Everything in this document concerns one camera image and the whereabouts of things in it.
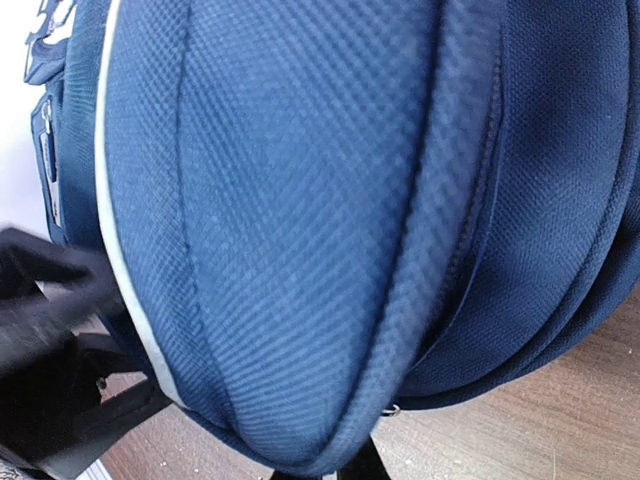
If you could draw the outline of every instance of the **white piping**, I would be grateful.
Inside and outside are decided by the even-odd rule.
[[[109,475],[109,472],[100,460],[91,465],[82,475],[76,480],[113,480],[113,477]]]
[[[104,240],[107,255],[111,261],[111,267],[115,274],[116,281],[120,287],[120,293],[129,310],[133,324],[140,336],[153,370],[155,371],[158,383],[162,391],[175,403],[184,407],[184,402],[178,394],[171,370],[167,365],[162,350],[153,334],[153,329],[149,319],[142,309],[142,305],[136,296],[131,277],[127,271],[127,265],[120,248],[118,232],[116,228],[113,205],[111,203],[111,192],[109,190],[109,176],[107,173],[107,158],[105,149],[105,104],[107,96],[107,78],[109,74],[109,61],[116,30],[118,10],[121,0],[112,0],[107,17],[104,45],[102,48],[102,61],[100,64],[100,75],[98,77],[98,94],[96,105],[96,131],[95,131],[95,174],[96,174],[96,196],[98,202],[98,216],[100,218],[100,230]]]

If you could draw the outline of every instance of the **backpack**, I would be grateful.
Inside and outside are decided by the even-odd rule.
[[[25,81],[56,245],[4,238],[72,294],[5,295],[7,371],[93,312],[149,380],[90,453],[31,468],[80,471],[174,403],[274,479],[382,480],[381,415],[579,343],[640,273],[639,10],[43,1]]]

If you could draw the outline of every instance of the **metal zipper slider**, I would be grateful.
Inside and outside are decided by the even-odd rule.
[[[40,149],[42,151],[42,163],[49,186],[49,205],[51,216],[57,226],[60,225],[60,193],[58,191],[58,162],[56,160],[55,143],[53,139],[52,106],[51,99],[42,105],[40,111],[44,120],[44,132],[40,134]]]

